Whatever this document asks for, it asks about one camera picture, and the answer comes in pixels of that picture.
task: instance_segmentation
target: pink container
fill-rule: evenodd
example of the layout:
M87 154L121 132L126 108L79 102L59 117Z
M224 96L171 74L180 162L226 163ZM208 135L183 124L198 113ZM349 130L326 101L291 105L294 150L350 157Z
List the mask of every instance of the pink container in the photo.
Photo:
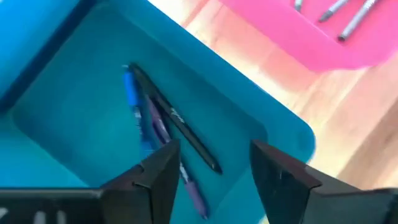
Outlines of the pink container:
M346 42L337 37L363 5L351 0L324 23L336 0L220 0L308 69L356 69L386 61L398 48L398 0L379 0Z

